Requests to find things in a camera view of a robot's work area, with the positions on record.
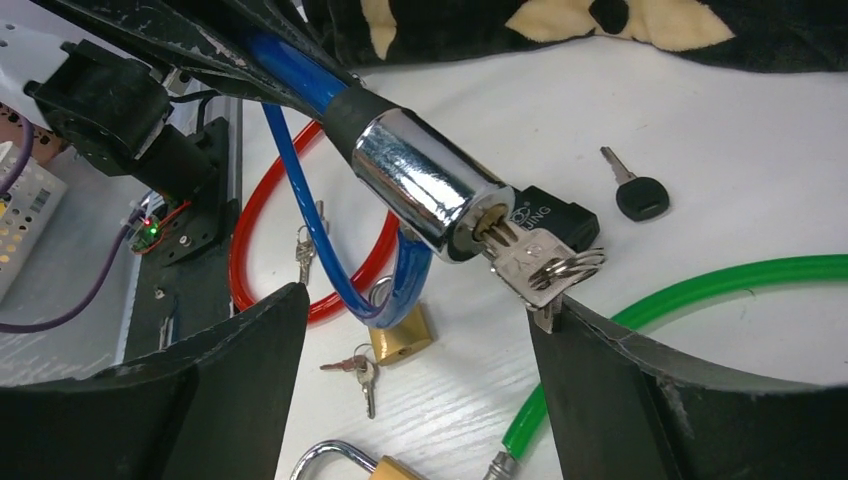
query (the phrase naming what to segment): beige patch on blanket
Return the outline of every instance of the beige patch on blanket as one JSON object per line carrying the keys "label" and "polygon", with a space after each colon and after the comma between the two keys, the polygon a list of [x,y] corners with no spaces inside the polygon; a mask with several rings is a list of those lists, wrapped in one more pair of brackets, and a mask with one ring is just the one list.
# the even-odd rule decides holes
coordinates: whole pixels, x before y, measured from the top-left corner
{"label": "beige patch on blanket", "polygon": [[371,27],[371,45],[380,60],[386,59],[389,47],[397,35],[397,21],[389,0],[360,0],[362,14]]}
{"label": "beige patch on blanket", "polygon": [[[592,2],[530,0],[506,22],[506,27],[540,43],[583,36],[593,29],[598,35],[609,35],[589,13]],[[697,0],[627,0],[627,4],[627,25],[621,33],[611,36],[651,43],[672,52],[733,38],[727,25]]]}

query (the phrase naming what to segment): blue cable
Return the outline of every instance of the blue cable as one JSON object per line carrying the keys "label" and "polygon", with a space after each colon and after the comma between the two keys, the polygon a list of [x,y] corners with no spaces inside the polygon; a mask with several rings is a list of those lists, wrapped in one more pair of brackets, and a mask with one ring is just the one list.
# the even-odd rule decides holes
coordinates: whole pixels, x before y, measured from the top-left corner
{"label": "blue cable", "polygon": [[321,115],[330,100],[347,85],[279,37],[269,33],[254,34],[248,42],[251,55]]}
{"label": "blue cable", "polygon": [[410,240],[398,230],[397,262],[391,293],[381,305],[372,305],[363,298],[354,288],[330,244],[330,238],[324,230],[321,215],[315,208],[315,201],[298,162],[282,109],[268,104],[263,104],[262,108],[288,173],[300,213],[333,288],[347,308],[365,325],[372,328],[391,328],[397,325],[412,311],[421,295],[433,258],[430,248],[421,241]]}

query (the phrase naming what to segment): patterned fabric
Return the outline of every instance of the patterned fabric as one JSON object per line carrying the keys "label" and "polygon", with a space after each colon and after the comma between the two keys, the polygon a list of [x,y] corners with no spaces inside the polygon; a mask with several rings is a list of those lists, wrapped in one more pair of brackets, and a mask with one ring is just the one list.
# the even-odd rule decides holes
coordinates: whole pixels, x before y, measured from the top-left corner
{"label": "patterned fabric", "polygon": [[758,72],[848,70],[845,0],[304,0],[346,67],[462,60],[592,35]]}

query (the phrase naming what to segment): white table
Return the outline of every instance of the white table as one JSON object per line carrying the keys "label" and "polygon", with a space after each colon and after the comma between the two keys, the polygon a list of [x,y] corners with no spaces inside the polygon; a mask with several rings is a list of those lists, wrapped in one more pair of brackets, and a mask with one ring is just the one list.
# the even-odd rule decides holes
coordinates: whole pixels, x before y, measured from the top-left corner
{"label": "white table", "polygon": [[[424,119],[506,181],[536,184],[600,218],[609,260],[571,294],[612,315],[672,283],[776,257],[848,247],[848,76],[754,75],[700,66],[649,46],[593,38],[535,53],[365,76],[376,92]],[[245,109],[244,192],[276,150],[258,105]],[[306,119],[289,116],[291,128]],[[634,224],[615,206],[598,153],[611,146],[637,174],[663,181],[672,210]],[[364,260],[385,208],[329,142],[305,161],[348,270]],[[265,295],[295,281],[302,220],[288,185],[269,203],[251,245],[249,276]],[[320,264],[310,294],[330,292]],[[301,453],[327,438],[401,459],[429,479],[483,476],[500,438],[538,382],[519,301],[482,258],[434,262],[424,291],[438,339],[382,370],[368,420],[352,375],[321,372],[368,341],[350,314],[310,328],[280,455],[287,479]],[[820,384],[848,381],[844,287],[758,291],[689,315],[654,338],[708,360]],[[318,478],[367,478],[342,461]],[[550,431],[525,479],[561,478]]]}

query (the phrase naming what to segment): padlock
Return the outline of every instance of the padlock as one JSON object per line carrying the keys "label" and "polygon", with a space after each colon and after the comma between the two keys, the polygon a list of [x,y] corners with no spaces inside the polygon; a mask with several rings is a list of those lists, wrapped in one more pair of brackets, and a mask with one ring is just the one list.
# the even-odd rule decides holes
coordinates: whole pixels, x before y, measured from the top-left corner
{"label": "padlock", "polygon": [[[368,300],[372,305],[383,302],[391,284],[392,277],[383,277],[371,287]],[[380,366],[397,363],[433,343],[421,304],[416,304],[409,315],[394,327],[385,330],[369,328],[368,334],[371,336],[371,346],[374,347],[374,357]]]}
{"label": "padlock", "polygon": [[295,465],[291,474],[291,480],[303,480],[307,478],[313,462],[320,456],[328,453],[337,453],[347,457],[348,460],[362,467],[371,474],[370,480],[425,480],[423,477],[412,473],[392,457],[383,457],[379,462],[341,440],[326,440],[306,451]]}

